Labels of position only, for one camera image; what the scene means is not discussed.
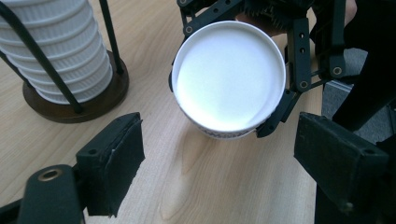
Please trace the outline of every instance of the brown round base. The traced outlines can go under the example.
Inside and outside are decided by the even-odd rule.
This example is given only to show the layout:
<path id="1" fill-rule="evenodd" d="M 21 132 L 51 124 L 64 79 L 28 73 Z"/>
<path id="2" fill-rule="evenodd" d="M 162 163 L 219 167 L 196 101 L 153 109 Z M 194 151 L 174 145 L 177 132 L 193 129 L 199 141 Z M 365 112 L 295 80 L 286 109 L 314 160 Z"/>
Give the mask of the brown round base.
<path id="1" fill-rule="evenodd" d="M 121 75 L 117 74 L 113 53 L 111 51 L 107 53 L 113 67 L 113 78 L 100 95 L 81 104 L 83 108 L 81 113 L 76 113 L 71 105 L 58 105 L 45 100 L 37 93 L 35 88 L 28 87 L 26 83 L 23 84 L 25 101 L 42 117 L 60 123 L 80 123 L 104 115 L 123 101 L 129 87 L 129 77 L 125 63 L 121 61 L 123 73 Z"/>

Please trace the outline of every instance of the screw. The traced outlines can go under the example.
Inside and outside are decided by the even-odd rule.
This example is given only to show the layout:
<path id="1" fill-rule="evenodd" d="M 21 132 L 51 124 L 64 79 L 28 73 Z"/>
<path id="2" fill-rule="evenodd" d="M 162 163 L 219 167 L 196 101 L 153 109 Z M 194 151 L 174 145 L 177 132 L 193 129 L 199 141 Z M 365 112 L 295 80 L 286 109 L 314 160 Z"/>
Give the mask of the screw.
<path id="1" fill-rule="evenodd" d="M 341 73 L 343 73 L 343 69 L 342 68 L 340 68 L 340 67 L 334 67 L 334 69 L 332 70 L 332 72 L 335 74 L 335 75 L 341 75 Z"/>
<path id="2" fill-rule="evenodd" d="M 192 27 L 190 27 L 190 26 L 186 27 L 186 32 L 188 34 L 192 33 Z"/>
<path id="3" fill-rule="evenodd" d="M 301 88 L 306 88 L 308 86 L 308 83 L 306 81 L 300 82 L 300 87 Z"/>

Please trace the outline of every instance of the dark floor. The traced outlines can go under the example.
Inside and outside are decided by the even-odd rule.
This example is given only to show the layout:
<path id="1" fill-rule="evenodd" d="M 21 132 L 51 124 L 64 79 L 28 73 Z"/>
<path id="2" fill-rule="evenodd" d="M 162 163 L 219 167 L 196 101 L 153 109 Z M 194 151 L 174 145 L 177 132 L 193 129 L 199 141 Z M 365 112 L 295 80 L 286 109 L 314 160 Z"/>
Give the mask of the dark floor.
<path id="1" fill-rule="evenodd" d="M 357 49 L 346 50 L 346 74 L 358 74 L 365 57 L 366 53 L 364 51 Z M 339 81 L 327 83 L 323 92 L 322 115 L 330 119 L 341 103 L 343 103 L 351 88 L 351 85 Z M 387 106 L 382 108 L 355 134 L 374 144 L 387 139 L 393 135 L 390 113 Z"/>

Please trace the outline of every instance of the white paper cup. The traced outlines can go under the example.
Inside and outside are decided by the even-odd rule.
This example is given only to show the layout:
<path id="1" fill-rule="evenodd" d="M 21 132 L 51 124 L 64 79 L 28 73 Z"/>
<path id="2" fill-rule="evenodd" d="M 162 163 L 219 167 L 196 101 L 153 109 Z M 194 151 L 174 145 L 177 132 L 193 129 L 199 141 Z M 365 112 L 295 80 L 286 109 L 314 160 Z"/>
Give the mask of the white paper cup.
<path id="1" fill-rule="evenodd" d="M 258 28 L 239 21 L 207 25 L 181 46 L 172 70 L 177 103 L 214 138 L 244 136 L 275 111 L 286 83 L 282 54 Z"/>
<path id="2" fill-rule="evenodd" d="M 88 59 L 93 57 L 93 54 L 97 53 L 99 48 L 103 47 L 103 42 L 101 36 L 96 34 L 93 36 L 93 40 L 88 42 L 76 50 L 73 50 L 73 54 L 67 53 L 63 55 L 56 55 L 52 57 L 48 57 L 52 66 L 55 70 L 67 69 L 69 67 L 76 66 L 77 64 L 82 64 L 86 62 Z M 45 73 L 44 68 L 38 62 L 36 58 L 22 58 L 14 57 L 12 55 L 8 55 L 8 59 L 17 67 L 33 69 L 37 71 L 42 71 Z"/>
<path id="3" fill-rule="evenodd" d="M 76 31 L 76 33 L 68 35 L 67 37 L 62 36 L 59 39 L 38 41 L 36 43 L 48 58 L 68 55 L 70 52 L 74 52 L 76 49 L 79 49 L 80 46 L 88 44 L 94 39 L 95 35 L 98 35 L 96 20 L 92 17 L 89 20 L 84 21 L 82 26 Z M 2 42 L 0 40 L 0 50 L 2 50 L 6 55 L 10 55 L 14 58 L 34 58 L 30 50 L 19 41 Z"/>
<path id="4" fill-rule="evenodd" d="M 92 74 L 93 71 L 95 71 L 103 63 L 105 63 L 104 60 L 109 61 L 106 48 L 104 45 L 102 45 L 102 47 L 99 48 L 99 51 L 93 52 L 92 55 L 90 55 L 90 57 L 87 59 L 87 61 L 84 61 L 84 63 L 77 64 L 75 66 L 65 69 L 60 69 L 57 72 L 64 82 L 68 83 L 70 81 L 80 81 L 83 78 Z M 33 80 L 42 84 L 53 83 L 47 72 L 43 70 L 33 70 L 21 67 L 19 68 L 19 70 L 29 80 Z"/>
<path id="5" fill-rule="evenodd" d="M 104 60 L 103 63 L 101 63 L 99 69 L 93 71 L 89 76 L 84 77 L 82 80 L 69 80 L 66 81 L 65 84 L 72 93 L 80 93 L 86 91 L 87 89 L 97 85 L 104 76 L 108 75 L 107 70 L 110 66 L 111 65 L 109 60 Z M 40 90 L 44 93 L 62 95 L 59 88 L 53 82 L 42 83 L 36 82 L 34 80 L 29 81 L 32 86 L 35 87 L 35 89 Z"/>
<path id="6" fill-rule="evenodd" d="M 75 11 L 70 10 L 63 17 L 47 18 L 40 22 L 29 21 L 25 22 L 24 26 L 36 42 L 66 39 L 73 35 L 75 30 L 81 30 L 81 26 L 92 17 L 92 9 L 88 2 L 81 3 L 83 4 L 79 4 L 78 7 L 69 6 L 73 7 Z M 0 27 L 0 31 L 0 41 L 18 41 L 23 44 L 8 24 Z"/>
<path id="7" fill-rule="evenodd" d="M 39 22 L 62 17 L 86 0 L 3 0 L 20 21 Z M 7 23 L 0 17 L 0 26 Z"/>
<path id="8" fill-rule="evenodd" d="M 79 103 L 85 103 L 87 101 L 90 101 L 91 99 L 95 98 L 98 96 L 100 93 L 102 93 L 110 84 L 111 79 L 113 78 L 113 70 L 110 65 L 110 67 L 107 68 L 106 70 L 106 75 L 97 83 L 95 86 L 92 88 L 89 88 L 83 92 L 79 92 L 76 94 L 73 94 L 76 98 L 76 100 Z M 50 94 L 50 93 L 45 93 L 43 91 L 37 90 L 37 93 L 43 97 L 44 99 L 58 104 L 58 105 L 69 105 L 69 102 L 63 95 L 59 94 Z"/>

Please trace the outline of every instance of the cup rim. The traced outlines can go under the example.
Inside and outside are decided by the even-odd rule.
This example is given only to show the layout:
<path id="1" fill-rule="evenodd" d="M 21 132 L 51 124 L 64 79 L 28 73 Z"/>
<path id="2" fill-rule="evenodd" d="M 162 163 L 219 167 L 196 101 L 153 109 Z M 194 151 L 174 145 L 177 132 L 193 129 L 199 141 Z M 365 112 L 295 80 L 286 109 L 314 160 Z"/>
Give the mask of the cup rim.
<path id="1" fill-rule="evenodd" d="M 105 81 L 105 85 L 103 85 L 103 86 L 101 86 L 99 89 L 98 89 L 98 91 L 96 91 L 93 95 L 90 95 L 90 96 L 84 96 L 84 97 L 82 97 L 81 99 L 78 99 L 76 96 L 76 99 L 80 102 L 80 103 L 84 103 L 84 102 L 87 102 L 87 101 L 90 101 L 91 99 L 93 99 L 93 98 L 95 98 L 96 96 L 98 96 L 99 94 L 101 94 L 107 87 L 108 87 L 108 85 L 110 84 L 110 82 L 111 82 L 111 80 L 113 79 L 113 76 L 112 76 L 112 68 L 111 68 L 111 66 L 109 67 L 109 68 L 107 68 L 107 70 L 106 70 L 107 72 L 108 72 L 108 74 L 106 75 L 106 76 L 104 76 L 102 79 L 101 79 L 101 81 Z M 53 103 L 55 103 L 55 104 L 58 104 L 58 105 L 68 105 L 69 103 L 67 102 L 67 101 L 58 101 L 58 100 L 54 100 L 54 99 L 51 99 L 50 97 L 48 97 L 48 95 L 47 95 L 47 93 L 44 93 L 44 92 L 42 92 L 42 91 L 39 91 L 39 90 L 37 90 L 37 93 L 41 96 L 41 97 L 43 97 L 44 99 L 46 99 L 46 100 L 48 100 L 48 101 L 50 101 L 50 102 L 53 102 Z"/>
<path id="2" fill-rule="evenodd" d="M 98 53 L 98 52 L 100 51 L 101 48 L 104 48 L 104 46 L 103 46 L 102 44 L 99 46 L 99 48 L 96 50 L 96 52 Z M 95 56 L 96 56 L 96 55 L 93 54 L 93 57 L 92 57 L 87 63 L 90 63 L 91 60 L 93 60 L 93 58 L 94 58 Z M 101 61 L 101 62 L 104 61 L 104 60 L 106 59 L 106 57 L 108 57 L 108 56 L 107 56 L 107 53 L 104 53 L 104 54 L 101 56 L 100 61 Z M 75 79 L 73 79 L 73 80 L 68 80 L 68 81 L 66 81 L 65 83 L 66 83 L 66 84 L 71 84 L 71 83 L 74 83 L 74 82 L 78 82 L 78 81 L 84 79 L 85 77 L 90 76 L 94 71 L 96 71 L 97 69 L 99 69 L 100 66 L 101 66 L 101 64 L 98 63 L 98 64 L 91 70 L 91 72 L 85 74 L 84 76 L 80 76 L 80 77 L 78 77 L 78 78 L 75 78 Z M 62 76 L 62 75 L 63 75 L 62 73 L 67 73 L 67 72 L 70 72 L 70 71 L 73 71 L 73 70 L 77 70 L 77 69 L 79 69 L 80 67 L 78 67 L 78 68 L 76 68 L 76 69 L 72 69 L 72 70 L 67 70 L 67 71 L 66 71 L 65 69 L 64 69 L 64 70 L 58 70 L 57 72 L 58 72 L 58 74 L 59 74 L 60 76 Z M 19 67 L 19 70 L 20 70 L 20 72 L 21 72 L 24 76 L 26 76 L 25 73 L 24 73 L 24 71 L 31 72 L 31 70 L 27 70 L 27 69 L 24 69 L 24 68 L 21 68 L 21 67 Z M 38 75 L 43 75 L 43 76 L 45 76 L 46 74 L 47 74 L 46 72 L 44 72 L 44 73 L 38 73 Z M 29 77 L 28 79 L 32 79 L 33 81 L 35 81 L 35 82 L 37 82 L 37 83 L 39 83 L 39 84 L 41 84 L 41 85 L 50 85 L 50 84 L 52 84 L 52 82 L 43 82 L 43 81 L 41 81 L 41 80 L 37 80 L 36 78 L 31 78 L 31 77 Z"/>
<path id="3" fill-rule="evenodd" d="M 36 43 L 40 46 L 47 46 L 47 45 L 51 45 L 57 42 L 62 42 L 68 39 L 73 38 L 76 35 L 79 35 L 80 33 L 82 33 L 88 26 L 90 26 L 92 23 L 96 23 L 94 18 L 92 17 L 92 11 L 90 11 L 90 19 L 86 20 L 85 22 L 82 23 L 81 26 L 79 26 L 77 29 L 73 30 L 73 32 L 70 32 L 67 35 L 62 35 L 56 38 L 52 38 L 52 39 L 44 39 L 44 40 L 37 40 Z M 0 44 L 6 44 L 6 45 L 10 45 L 10 46 L 16 46 L 16 47 L 23 47 L 25 46 L 25 44 L 20 41 L 20 40 L 6 40 L 0 37 Z"/>
<path id="4" fill-rule="evenodd" d="M 96 79 L 94 82 L 90 83 L 89 86 L 86 86 L 86 87 L 84 87 L 84 88 L 82 88 L 82 89 L 75 90 L 75 91 L 71 91 L 71 92 L 72 92 L 73 94 L 81 93 L 81 92 L 84 92 L 84 91 L 86 91 L 86 90 L 92 88 L 93 86 L 97 85 L 100 81 L 102 81 L 102 79 L 105 78 L 106 75 L 108 75 L 107 72 L 108 72 L 108 69 L 110 69 L 109 67 L 111 68 L 111 64 L 110 64 L 110 63 L 107 63 L 107 64 L 106 64 L 106 71 L 105 71 L 105 72 L 102 71 L 103 74 L 100 74 L 100 76 L 97 77 L 97 79 Z M 100 66 L 99 66 L 98 68 L 94 69 L 94 71 L 91 72 L 90 75 L 89 75 L 89 76 L 86 76 L 85 78 L 89 78 L 90 76 L 93 76 L 94 73 L 100 72 L 100 71 L 98 71 L 99 68 L 100 68 Z M 78 80 L 78 81 L 71 80 L 71 82 L 65 82 L 65 84 L 66 84 L 66 85 L 73 85 L 73 84 L 75 84 L 75 83 L 77 83 L 77 82 L 79 82 L 79 81 L 80 81 L 80 80 Z M 37 89 L 37 86 L 38 86 L 38 85 L 43 85 L 43 84 L 41 84 L 41 83 L 38 83 L 38 85 L 36 85 L 36 83 L 34 83 L 34 81 L 31 82 L 31 84 L 32 84 L 32 86 L 35 87 L 36 89 Z M 61 92 L 53 92 L 53 91 L 47 91 L 47 90 L 40 90 L 40 91 L 42 91 L 42 92 L 44 92 L 44 93 L 46 93 L 46 94 L 63 95 Z"/>
<path id="5" fill-rule="evenodd" d="M 74 64 L 73 66 L 70 66 L 70 67 L 66 67 L 66 68 L 63 68 L 63 69 L 59 69 L 59 70 L 58 70 L 58 73 L 65 73 L 65 72 L 70 72 L 70 71 L 74 71 L 74 70 L 79 69 L 79 68 L 82 67 L 84 64 L 86 64 L 86 63 L 90 62 L 91 60 L 93 60 L 93 58 L 96 56 L 96 54 L 99 52 L 99 50 L 100 50 L 101 48 L 103 48 L 103 47 L 104 47 L 103 44 L 100 44 L 99 47 L 95 50 L 95 52 L 93 52 L 93 53 L 92 53 L 89 57 L 87 57 L 84 61 L 82 61 L 82 62 L 80 62 L 80 63 L 77 63 L 77 64 Z M 10 62 L 12 62 L 13 64 L 15 64 L 15 61 L 14 61 L 11 57 L 8 57 L 8 59 L 9 59 Z M 30 73 L 35 73 L 35 74 L 47 74 L 45 70 L 35 70 L 35 69 L 27 68 L 27 67 L 24 67 L 24 66 L 21 66 L 21 65 L 18 65 L 18 67 L 19 67 L 20 69 L 26 70 L 26 71 L 28 71 L 28 72 L 30 72 Z"/>
<path id="6" fill-rule="evenodd" d="M 69 52 L 66 52 L 66 53 L 63 53 L 63 54 L 58 54 L 58 55 L 51 55 L 51 56 L 48 57 L 48 59 L 49 60 L 60 60 L 62 58 L 65 58 L 65 57 L 68 57 L 70 55 L 76 54 L 76 53 L 78 53 L 80 51 L 83 51 L 85 48 L 87 48 L 91 44 L 91 42 L 98 36 L 98 33 L 97 33 L 97 26 L 98 25 L 97 25 L 96 22 L 94 22 L 94 20 L 91 20 L 91 22 L 94 23 L 94 26 L 95 26 L 94 30 L 96 30 L 96 32 L 92 33 L 92 35 L 88 38 L 86 43 L 84 43 L 83 45 L 78 46 L 78 48 L 75 48 L 74 50 L 70 50 Z M 28 57 L 28 56 L 21 56 L 21 55 L 15 54 L 13 52 L 9 52 L 7 50 L 4 50 L 1 47 L 0 47 L 0 50 L 2 50 L 6 55 L 9 55 L 12 58 L 15 58 L 17 60 L 26 61 L 26 62 L 33 62 L 33 61 L 36 60 L 35 57 L 32 58 L 32 57 Z"/>
<path id="7" fill-rule="evenodd" d="M 85 78 L 87 78 L 87 77 L 90 77 L 93 73 L 97 72 L 97 71 L 101 68 L 101 66 L 103 65 L 103 63 L 110 64 L 110 62 L 109 62 L 108 60 L 109 60 L 109 59 L 108 59 L 107 54 L 104 54 L 104 55 L 100 58 L 100 63 L 98 63 L 89 73 L 85 74 L 84 76 L 75 78 L 75 79 L 66 80 L 64 83 L 65 83 L 65 84 L 73 84 L 73 83 L 79 82 L 79 81 L 81 81 L 81 80 L 83 80 L 83 79 L 85 79 Z M 32 79 L 33 82 L 36 82 L 36 83 L 38 83 L 38 84 L 40 84 L 40 85 L 48 85 L 48 86 L 50 86 L 50 85 L 53 85 L 53 84 L 54 84 L 53 82 L 47 82 L 47 81 L 37 80 L 36 78 L 31 78 L 31 77 L 29 77 L 28 79 Z"/>
<path id="8" fill-rule="evenodd" d="M 42 2 L 48 2 L 49 0 L 36 0 L 36 1 L 37 1 L 36 3 L 30 4 L 30 3 L 26 3 L 26 2 L 31 2 L 31 0 L 21 0 L 21 2 L 24 2 L 24 3 L 21 3 L 20 5 L 16 4 L 14 6 L 12 6 L 11 4 L 8 4 L 8 6 L 9 7 L 29 6 L 29 5 L 34 5 L 34 4 L 40 4 Z M 86 1 L 81 1 L 80 4 L 76 5 L 76 7 L 73 8 L 72 10 L 69 10 L 63 14 L 56 16 L 56 17 L 51 17 L 51 18 L 47 18 L 46 20 L 40 20 L 40 21 L 27 21 L 27 22 L 24 22 L 23 25 L 26 28 L 37 28 L 40 26 L 47 26 L 47 25 L 50 25 L 50 24 L 53 24 L 53 23 L 56 23 L 59 21 L 63 21 L 64 19 L 68 19 L 68 18 L 72 17 L 73 15 L 79 13 L 86 6 L 86 4 L 87 4 Z M 12 29 L 11 27 L 8 26 L 7 23 L 2 23 L 2 22 L 0 22 L 0 28 Z"/>
<path id="9" fill-rule="evenodd" d="M 279 76 L 280 76 L 280 81 L 278 83 L 279 86 L 277 89 L 276 96 L 274 97 L 274 100 L 271 101 L 274 104 L 273 104 L 273 108 L 271 108 L 270 111 L 266 111 L 267 113 L 262 114 L 262 115 L 258 114 L 257 116 L 259 118 L 257 119 L 257 122 L 249 123 L 244 127 L 241 126 L 240 128 L 225 130 L 225 129 L 221 129 L 219 127 L 213 127 L 213 126 L 209 126 L 205 123 L 202 123 L 202 122 L 198 121 L 194 115 L 191 115 L 188 111 L 186 111 L 186 108 L 185 108 L 186 106 L 184 106 L 183 102 L 181 102 L 181 100 L 180 100 L 178 86 L 177 86 L 177 80 L 179 79 L 178 72 L 180 71 L 180 67 L 183 64 L 184 58 L 186 57 L 187 54 L 191 54 L 191 52 L 189 52 L 189 50 L 190 50 L 191 46 L 194 44 L 194 41 L 197 41 L 197 39 L 201 38 L 202 36 L 205 37 L 206 35 L 210 35 L 210 33 L 212 31 L 215 31 L 215 30 L 218 31 L 219 29 L 227 29 L 227 27 L 231 28 L 231 29 L 242 29 L 242 30 L 244 30 L 244 32 L 248 31 L 247 34 L 257 35 L 262 40 L 264 40 L 265 44 L 268 45 L 267 47 L 270 48 L 272 50 L 272 52 L 274 53 L 273 54 L 274 60 L 276 60 L 276 62 L 278 63 L 277 68 L 279 69 L 278 72 L 279 72 Z M 276 109 L 277 105 L 279 104 L 280 99 L 283 95 L 285 85 L 286 85 L 286 68 L 285 68 L 283 56 L 282 56 L 279 48 L 277 47 L 276 43 L 273 41 L 273 39 L 270 36 L 268 36 L 262 30 L 258 29 L 257 27 L 255 27 L 253 25 L 243 23 L 241 21 L 214 22 L 214 23 L 211 23 L 211 24 L 201 28 L 200 30 L 196 31 L 180 47 L 180 49 L 177 53 L 177 56 L 174 60 L 174 65 L 173 65 L 173 69 L 172 69 L 173 92 L 174 92 L 174 95 L 176 96 L 177 103 L 178 103 L 179 107 L 181 108 L 181 110 L 184 112 L 184 114 L 189 119 L 191 119 L 194 123 L 196 123 L 200 127 L 205 128 L 211 132 L 216 132 L 216 133 L 235 133 L 235 132 L 253 130 L 253 129 L 257 128 L 260 124 L 265 122 L 265 120 L 268 119 L 271 116 L 271 114 L 275 111 L 275 109 Z"/>

